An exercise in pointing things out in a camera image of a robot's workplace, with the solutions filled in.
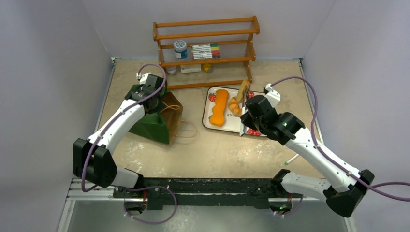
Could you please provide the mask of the metal tongs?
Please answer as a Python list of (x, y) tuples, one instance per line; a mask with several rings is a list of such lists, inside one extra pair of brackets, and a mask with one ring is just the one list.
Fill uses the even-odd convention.
[(241, 104), (241, 106), (242, 106), (242, 108), (241, 108), (241, 124), (240, 124), (240, 131), (239, 131), (239, 135), (242, 137), (242, 136), (244, 136), (245, 135), (245, 132), (246, 132), (246, 126), (243, 124), (243, 122), (242, 122), (242, 117), (243, 117), (243, 115), (247, 112), (247, 109), (246, 109), (246, 101), (247, 101), (247, 99), (248, 99), (248, 97), (249, 97), (249, 89), (248, 90), (246, 90), (246, 91), (244, 91), (244, 93), (243, 93), (243, 99), (242, 99), (242, 104)]

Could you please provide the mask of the fake croissant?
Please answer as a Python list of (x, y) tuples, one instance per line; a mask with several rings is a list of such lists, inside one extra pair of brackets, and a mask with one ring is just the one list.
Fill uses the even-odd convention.
[(235, 116), (242, 115), (242, 109), (239, 107), (239, 102), (236, 100), (236, 97), (232, 97), (228, 102), (229, 111)]

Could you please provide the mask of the strawberry print white tray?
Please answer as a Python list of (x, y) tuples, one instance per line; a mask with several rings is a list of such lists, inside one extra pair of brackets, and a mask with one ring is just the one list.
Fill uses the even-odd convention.
[(206, 95), (206, 101), (205, 101), (205, 106), (204, 106), (204, 112), (203, 112), (203, 117), (202, 117), (202, 125), (210, 130), (214, 131), (224, 131), (224, 132), (229, 132), (229, 133), (235, 133), (235, 134), (240, 134), (241, 132), (241, 120), (240, 116), (232, 114), (232, 112), (229, 110), (228, 105), (225, 107), (225, 122), (221, 127), (215, 126), (209, 122), (209, 119), (213, 115), (212, 108), (215, 106), (215, 95), (217, 90), (219, 89), (224, 89), (229, 93), (228, 101), (232, 98), (235, 97), (238, 93), (238, 89), (235, 88), (229, 88), (229, 87), (219, 87), (219, 86), (213, 86), (210, 87), (207, 91)]

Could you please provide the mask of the fake bread slice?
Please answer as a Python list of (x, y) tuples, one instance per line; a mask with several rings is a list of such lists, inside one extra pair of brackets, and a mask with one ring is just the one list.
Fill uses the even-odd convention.
[(249, 95), (249, 91), (250, 91), (250, 82), (248, 80), (243, 80), (238, 90), (238, 93), (236, 95), (236, 100), (239, 103), (243, 103), (245, 98)]

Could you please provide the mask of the orange fake bread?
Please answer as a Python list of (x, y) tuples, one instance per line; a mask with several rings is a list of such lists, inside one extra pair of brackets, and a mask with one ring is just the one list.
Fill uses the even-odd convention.
[(217, 127), (222, 127), (225, 123), (225, 109), (229, 93), (227, 90), (218, 89), (215, 93), (214, 106), (212, 108), (212, 115), (209, 118), (209, 122)]

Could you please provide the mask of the green brown paper bag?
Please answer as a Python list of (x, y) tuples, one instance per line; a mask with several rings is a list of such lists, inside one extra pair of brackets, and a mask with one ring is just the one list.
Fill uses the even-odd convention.
[[(198, 129), (188, 121), (182, 120), (183, 106), (170, 91), (161, 98), (161, 107), (158, 112), (146, 114), (136, 122), (129, 132), (143, 138), (165, 145), (172, 144), (176, 138), (192, 139), (197, 136)], [(188, 123), (194, 127), (192, 135), (183, 135), (181, 123)]]

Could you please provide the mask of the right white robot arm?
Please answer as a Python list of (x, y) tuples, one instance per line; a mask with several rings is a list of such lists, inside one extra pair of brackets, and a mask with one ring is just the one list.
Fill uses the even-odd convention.
[(324, 156), (320, 149), (326, 150), (326, 146), (312, 138), (304, 123), (292, 113), (277, 113), (267, 97), (256, 95), (246, 101), (245, 107), (247, 111), (240, 118), (246, 127), (293, 150), (323, 175), (314, 178), (282, 169), (272, 179), (272, 192), (279, 197), (296, 193), (324, 201), (333, 212), (349, 218), (374, 174), (352, 167), (332, 151)]

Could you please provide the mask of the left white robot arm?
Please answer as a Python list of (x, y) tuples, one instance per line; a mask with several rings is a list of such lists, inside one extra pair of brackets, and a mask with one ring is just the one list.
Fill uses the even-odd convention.
[(73, 144), (73, 174), (99, 187), (125, 187), (133, 198), (144, 193), (140, 174), (117, 167), (112, 155), (127, 132), (145, 115), (162, 107), (161, 94), (166, 89), (164, 78), (146, 73), (140, 83), (130, 89), (117, 111), (87, 139)]

